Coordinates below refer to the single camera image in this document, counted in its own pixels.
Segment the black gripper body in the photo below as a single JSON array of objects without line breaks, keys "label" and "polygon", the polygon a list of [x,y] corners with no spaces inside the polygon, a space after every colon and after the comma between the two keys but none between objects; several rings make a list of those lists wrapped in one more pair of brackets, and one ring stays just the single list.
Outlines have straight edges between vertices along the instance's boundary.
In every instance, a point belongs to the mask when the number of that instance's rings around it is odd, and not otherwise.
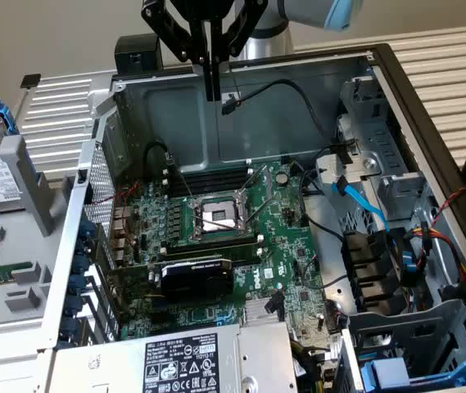
[{"label": "black gripper body", "polygon": [[237,1],[164,1],[164,11],[175,12],[184,20],[224,19]]}]

